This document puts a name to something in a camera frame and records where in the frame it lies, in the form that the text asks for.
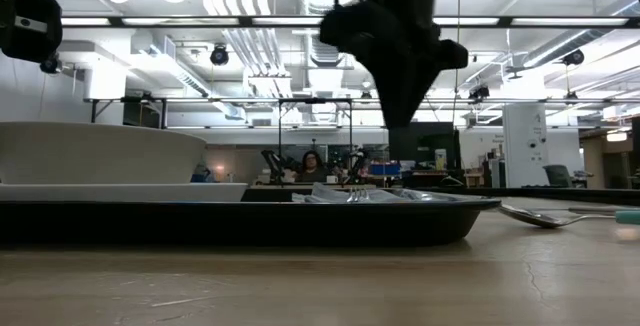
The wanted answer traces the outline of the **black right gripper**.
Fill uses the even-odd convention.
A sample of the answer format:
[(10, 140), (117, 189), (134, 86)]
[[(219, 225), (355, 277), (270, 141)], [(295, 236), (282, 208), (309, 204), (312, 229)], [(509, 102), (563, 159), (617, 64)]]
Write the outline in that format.
[[(440, 70), (468, 66), (468, 50), (453, 40), (441, 39), (438, 25), (406, 24), (391, 10), (371, 1), (335, 6), (322, 18), (319, 39), (369, 69), (387, 127), (410, 123)], [(373, 66), (386, 61), (426, 67), (415, 71), (400, 116), (397, 70)]]

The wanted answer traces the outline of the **grey cloth napkin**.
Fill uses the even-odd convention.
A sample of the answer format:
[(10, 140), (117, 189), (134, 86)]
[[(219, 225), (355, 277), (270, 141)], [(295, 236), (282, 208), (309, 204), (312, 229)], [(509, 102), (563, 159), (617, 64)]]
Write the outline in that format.
[(328, 185), (314, 183), (309, 195), (293, 193), (292, 201), (297, 203), (405, 203), (405, 202), (449, 202), (452, 196), (436, 195), (409, 189), (377, 189), (364, 186), (347, 187), (345, 191)]

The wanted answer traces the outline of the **spoon with plain teal handle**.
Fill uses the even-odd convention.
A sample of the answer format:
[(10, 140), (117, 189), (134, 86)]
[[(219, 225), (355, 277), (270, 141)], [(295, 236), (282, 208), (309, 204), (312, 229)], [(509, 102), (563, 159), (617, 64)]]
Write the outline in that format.
[(575, 214), (575, 217), (560, 219), (542, 214), (540, 210), (522, 209), (502, 204), (497, 211), (512, 219), (545, 229), (565, 227), (588, 219), (612, 219), (618, 224), (640, 225), (640, 208), (621, 208), (614, 215)]

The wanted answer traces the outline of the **knife with patterned teal handle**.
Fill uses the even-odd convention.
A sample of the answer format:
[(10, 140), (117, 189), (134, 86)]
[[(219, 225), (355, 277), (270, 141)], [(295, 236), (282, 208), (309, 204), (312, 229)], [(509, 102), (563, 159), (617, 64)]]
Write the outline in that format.
[(614, 215), (618, 211), (623, 211), (623, 209), (615, 207), (570, 207), (568, 211), (574, 214), (585, 215)]

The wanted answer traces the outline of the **white ceramic plate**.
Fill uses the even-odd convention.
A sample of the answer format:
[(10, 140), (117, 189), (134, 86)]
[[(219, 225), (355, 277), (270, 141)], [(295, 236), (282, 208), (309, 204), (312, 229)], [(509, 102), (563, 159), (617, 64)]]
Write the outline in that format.
[(0, 184), (0, 201), (240, 202), (246, 183)]

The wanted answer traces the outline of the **white ceramic bowl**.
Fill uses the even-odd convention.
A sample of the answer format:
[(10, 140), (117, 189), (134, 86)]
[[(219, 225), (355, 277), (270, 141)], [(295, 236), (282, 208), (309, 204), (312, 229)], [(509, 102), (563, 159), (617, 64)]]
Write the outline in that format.
[(106, 124), (0, 122), (4, 184), (184, 184), (206, 141)]

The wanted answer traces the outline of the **black plastic serving tray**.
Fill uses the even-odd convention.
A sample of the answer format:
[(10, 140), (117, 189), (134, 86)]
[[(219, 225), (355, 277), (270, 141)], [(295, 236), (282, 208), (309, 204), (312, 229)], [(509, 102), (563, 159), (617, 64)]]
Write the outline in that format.
[(465, 238), (487, 197), (393, 202), (0, 202), (0, 245), (422, 247)]

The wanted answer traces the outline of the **blue storage bin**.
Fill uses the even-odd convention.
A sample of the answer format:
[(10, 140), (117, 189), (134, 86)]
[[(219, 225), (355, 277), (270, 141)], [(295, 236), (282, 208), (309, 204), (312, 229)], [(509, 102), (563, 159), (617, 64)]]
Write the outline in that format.
[(370, 175), (392, 176), (401, 173), (401, 165), (399, 163), (372, 163), (370, 165)]

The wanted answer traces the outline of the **person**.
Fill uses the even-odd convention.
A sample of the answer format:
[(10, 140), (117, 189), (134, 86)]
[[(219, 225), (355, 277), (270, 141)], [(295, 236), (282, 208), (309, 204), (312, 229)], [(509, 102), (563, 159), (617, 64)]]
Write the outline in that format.
[(324, 166), (320, 155), (314, 151), (307, 151), (302, 158), (301, 171), (296, 176), (296, 181), (300, 183), (325, 182), (330, 175), (329, 170)]

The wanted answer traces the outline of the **white square pillar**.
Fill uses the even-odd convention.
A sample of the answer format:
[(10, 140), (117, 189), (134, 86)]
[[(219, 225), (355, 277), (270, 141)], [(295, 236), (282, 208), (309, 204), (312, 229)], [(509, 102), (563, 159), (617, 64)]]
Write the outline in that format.
[(507, 187), (546, 185), (544, 166), (548, 164), (548, 148), (544, 105), (505, 105), (503, 132)]

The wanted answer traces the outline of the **grey office chair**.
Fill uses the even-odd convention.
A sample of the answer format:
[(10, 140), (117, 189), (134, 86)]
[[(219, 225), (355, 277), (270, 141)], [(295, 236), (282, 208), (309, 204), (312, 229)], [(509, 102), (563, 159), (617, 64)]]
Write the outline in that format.
[(543, 169), (550, 186), (559, 188), (573, 187), (572, 177), (565, 165), (546, 165)]

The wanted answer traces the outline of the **black overhead light bar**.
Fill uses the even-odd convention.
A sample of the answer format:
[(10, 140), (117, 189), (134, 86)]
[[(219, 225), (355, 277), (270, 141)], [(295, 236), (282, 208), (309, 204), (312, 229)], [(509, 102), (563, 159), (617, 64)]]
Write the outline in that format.
[[(166, 17), (63, 17), (65, 28), (318, 28), (316, 16), (166, 16)], [(436, 17), (442, 28), (471, 29), (640, 29), (640, 16), (602, 17)]]

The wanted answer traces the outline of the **black metal background frame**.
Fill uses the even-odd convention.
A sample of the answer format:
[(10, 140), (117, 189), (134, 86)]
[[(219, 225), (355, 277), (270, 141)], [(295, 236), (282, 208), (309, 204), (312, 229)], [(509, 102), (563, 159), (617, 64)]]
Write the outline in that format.
[[(349, 149), (353, 148), (353, 99), (351, 98), (279, 98), (278, 102), (278, 157), (282, 159), (282, 118), (283, 118), (283, 105), (290, 104), (294, 108), (298, 103), (304, 103), (308, 105), (327, 104), (333, 103), (336, 107), (339, 104), (346, 104), (348, 106), (348, 118), (349, 118)], [(281, 164), (278, 164), (278, 173), (276, 181), (278, 186), (284, 186), (283, 177), (284, 172)]]
[(158, 114), (159, 114), (158, 128), (166, 129), (168, 127), (168, 124), (167, 124), (168, 99), (167, 98), (156, 98), (151, 96), (143, 96), (143, 97), (124, 96), (124, 97), (115, 98), (115, 99), (85, 98), (84, 102), (91, 104), (91, 116), (90, 116), (91, 123), (95, 123), (98, 116), (104, 110), (106, 110), (111, 104), (114, 104), (114, 103), (149, 105), (151, 108), (153, 108), (156, 104), (160, 104), (161, 109), (158, 111)]

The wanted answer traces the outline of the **black metal rig frame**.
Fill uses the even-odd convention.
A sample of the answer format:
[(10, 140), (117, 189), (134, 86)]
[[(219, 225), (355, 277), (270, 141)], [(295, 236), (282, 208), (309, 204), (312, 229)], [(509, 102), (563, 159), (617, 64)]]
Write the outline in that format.
[(444, 194), (540, 198), (640, 207), (640, 190), (630, 189), (554, 188), (545, 186), (524, 188), (416, 187), (416, 190)]

